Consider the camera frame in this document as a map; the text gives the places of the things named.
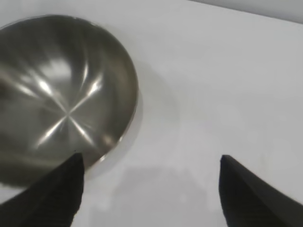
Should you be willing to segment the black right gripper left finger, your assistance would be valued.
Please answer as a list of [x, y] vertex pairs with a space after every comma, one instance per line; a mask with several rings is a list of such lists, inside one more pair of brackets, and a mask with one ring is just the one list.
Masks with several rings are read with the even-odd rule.
[[0, 206], [2, 227], [69, 227], [84, 188], [84, 163], [76, 153]]

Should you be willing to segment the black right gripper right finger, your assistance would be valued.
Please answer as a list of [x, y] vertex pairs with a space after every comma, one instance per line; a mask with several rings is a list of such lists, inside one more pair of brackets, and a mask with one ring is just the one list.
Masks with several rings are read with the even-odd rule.
[[301, 227], [303, 206], [229, 155], [220, 161], [219, 195], [229, 227]]

